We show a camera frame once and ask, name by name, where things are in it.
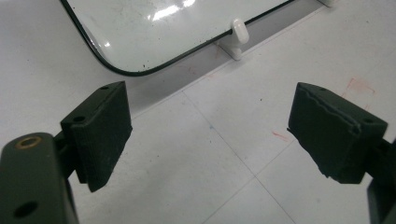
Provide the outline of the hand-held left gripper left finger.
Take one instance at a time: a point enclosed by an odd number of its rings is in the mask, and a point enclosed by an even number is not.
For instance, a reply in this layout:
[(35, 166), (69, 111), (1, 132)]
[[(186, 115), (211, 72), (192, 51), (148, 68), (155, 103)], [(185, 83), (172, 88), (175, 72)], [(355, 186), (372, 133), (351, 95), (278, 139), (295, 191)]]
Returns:
[(123, 81), (107, 84), (61, 121), (64, 137), (77, 150), (78, 178), (95, 192), (108, 182), (133, 127)]

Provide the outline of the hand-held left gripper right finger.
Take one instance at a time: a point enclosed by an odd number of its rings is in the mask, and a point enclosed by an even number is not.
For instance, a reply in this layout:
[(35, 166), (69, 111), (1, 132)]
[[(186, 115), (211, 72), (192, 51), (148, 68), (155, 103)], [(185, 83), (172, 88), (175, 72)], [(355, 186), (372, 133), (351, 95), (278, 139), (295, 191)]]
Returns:
[(396, 157), (383, 138), (388, 124), (320, 86), (296, 86), (288, 131), (321, 173), (341, 184), (359, 184), (368, 173), (396, 187)]

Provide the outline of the white plastic clip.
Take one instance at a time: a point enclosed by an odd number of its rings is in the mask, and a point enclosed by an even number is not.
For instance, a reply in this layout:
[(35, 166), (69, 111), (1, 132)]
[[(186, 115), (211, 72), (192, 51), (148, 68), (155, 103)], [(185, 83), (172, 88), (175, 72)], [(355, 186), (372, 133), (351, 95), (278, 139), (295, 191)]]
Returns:
[(241, 47), (249, 41), (248, 29), (243, 20), (235, 18), (231, 22), (231, 31), (230, 35), (226, 35), (218, 41), (218, 46), (235, 61), (240, 61), (242, 58)]

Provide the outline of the white dry-erase whiteboard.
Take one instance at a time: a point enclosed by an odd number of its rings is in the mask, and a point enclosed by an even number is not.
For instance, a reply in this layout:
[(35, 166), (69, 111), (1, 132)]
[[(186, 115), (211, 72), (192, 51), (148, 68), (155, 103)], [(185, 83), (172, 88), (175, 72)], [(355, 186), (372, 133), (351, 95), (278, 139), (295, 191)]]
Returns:
[(156, 72), (293, 0), (60, 0), (96, 58), (131, 77)]

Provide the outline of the white table cover sheet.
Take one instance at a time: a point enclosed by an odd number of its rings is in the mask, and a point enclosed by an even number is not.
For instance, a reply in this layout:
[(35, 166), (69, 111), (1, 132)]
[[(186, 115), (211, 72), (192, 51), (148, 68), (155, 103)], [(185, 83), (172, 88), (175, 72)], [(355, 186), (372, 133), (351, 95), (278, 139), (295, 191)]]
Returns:
[[(208, 46), (127, 79), (134, 127), (109, 183), (70, 180), (81, 224), (370, 224), (366, 185), (320, 173), (288, 132), (298, 82), (333, 91), (396, 139), (396, 0), (299, 2), (240, 61)], [(0, 1), (0, 149), (118, 80), (60, 0)]]

